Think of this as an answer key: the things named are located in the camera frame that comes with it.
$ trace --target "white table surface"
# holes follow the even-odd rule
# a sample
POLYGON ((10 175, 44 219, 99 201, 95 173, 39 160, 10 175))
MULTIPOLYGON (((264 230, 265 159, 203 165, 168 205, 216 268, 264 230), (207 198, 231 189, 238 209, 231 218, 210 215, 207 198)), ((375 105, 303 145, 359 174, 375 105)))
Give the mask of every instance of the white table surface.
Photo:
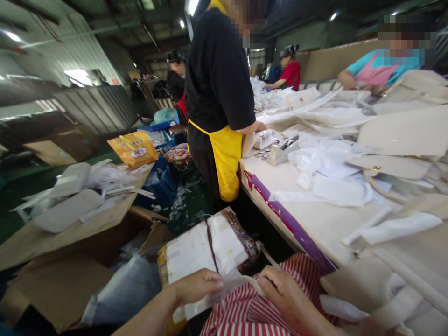
MULTIPOLYGON (((240 165, 241 170, 255 174, 270 192, 305 191, 296 183, 298 173, 289 162, 272 166, 267 161, 253 156, 242 159, 240 165)), ((325 202, 283 201, 280 203, 297 220, 319 249, 338 267, 355 259, 354 254, 340 241, 365 224, 385 205, 393 206, 393 203, 388 200, 384 205, 370 202, 364 207, 338 207, 325 202)), ((265 207, 263 209, 265 216, 268 216, 267 211, 271 210, 265 207)))

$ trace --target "red and white striped pants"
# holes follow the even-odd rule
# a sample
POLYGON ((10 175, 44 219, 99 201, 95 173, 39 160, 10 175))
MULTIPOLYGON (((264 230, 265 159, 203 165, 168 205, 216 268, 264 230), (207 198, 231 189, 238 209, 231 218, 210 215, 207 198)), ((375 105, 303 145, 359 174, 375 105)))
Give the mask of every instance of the red and white striped pants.
MULTIPOLYGON (((319 278, 321 273, 314 262, 305 254, 295 254, 280 264, 292 275, 297 284, 333 324, 337 318, 323 312, 319 295, 323 293, 319 278)), ((250 284, 240 286, 213 306, 201 336, 272 336, 299 335, 280 316, 277 308, 267 299, 257 294, 250 284)))

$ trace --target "teal shirt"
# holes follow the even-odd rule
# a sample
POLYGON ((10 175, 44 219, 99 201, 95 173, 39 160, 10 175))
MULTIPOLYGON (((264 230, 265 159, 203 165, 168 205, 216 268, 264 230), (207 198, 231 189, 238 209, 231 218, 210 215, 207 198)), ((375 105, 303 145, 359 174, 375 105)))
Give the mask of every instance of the teal shirt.
POLYGON ((399 79, 405 72, 413 69, 420 69, 423 65, 424 50, 409 50, 410 55, 408 57, 389 57, 389 49, 378 49, 358 59, 355 63, 349 66, 347 70, 356 77, 375 56, 376 52, 378 52, 378 56, 371 64, 372 68, 391 67, 399 64, 398 68, 387 81, 387 86, 394 85, 397 79, 399 79))

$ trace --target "yellow bag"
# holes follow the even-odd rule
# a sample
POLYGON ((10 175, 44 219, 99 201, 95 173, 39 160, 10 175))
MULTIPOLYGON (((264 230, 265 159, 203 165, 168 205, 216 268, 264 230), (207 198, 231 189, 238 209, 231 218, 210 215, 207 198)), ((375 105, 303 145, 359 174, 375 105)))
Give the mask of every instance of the yellow bag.
POLYGON ((138 131, 107 142, 130 169, 137 169, 159 159, 145 131, 138 131))

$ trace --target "woman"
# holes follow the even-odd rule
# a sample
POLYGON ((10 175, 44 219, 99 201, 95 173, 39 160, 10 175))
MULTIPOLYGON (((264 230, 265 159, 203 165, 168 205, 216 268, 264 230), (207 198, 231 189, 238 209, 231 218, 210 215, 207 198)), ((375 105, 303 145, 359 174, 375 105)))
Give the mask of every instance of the woman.
POLYGON ((176 104, 177 114, 181 124, 187 125, 187 109, 185 108, 185 62, 186 57, 179 54, 176 50, 168 55, 167 62, 171 69, 167 74, 167 87, 171 100, 176 104))
POLYGON ((268 84, 264 88, 269 89, 286 89, 292 87, 294 91, 299 90, 300 85, 300 64, 295 59, 295 53, 299 49, 290 45, 280 52, 281 67, 284 69, 280 79, 274 84, 268 84))
POLYGON ((264 20, 266 0, 212 0, 200 17, 187 63, 186 105, 191 158, 213 189, 215 210, 238 197, 243 134, 256 121, 242 36, 264 20))
POLYGON ((407 71, 420 69, 424 55, 419 43, 425 39, 425 31, 416 31, 414 26, 386 26, 389 31, 381 31, 379 38, 388 37, 389 48, 374 50, 342 71, 338 80, 344 90, 364 89, 370 90, 374 96, 382 96, 407 71))
MULTIPOLYGON (((339 335, 332 324, 338 319, 322 313, 320 272, 311 258, 296 254, 280 267, 267 266, 255 276, 265 297, 245 284, 216 303, 201 336, 339 335)), ((179 306, 218 293, 223 287, 221 276, 213 271, 203 269, 189 275, 163 289, 113 336, 163 335, 179 306)))

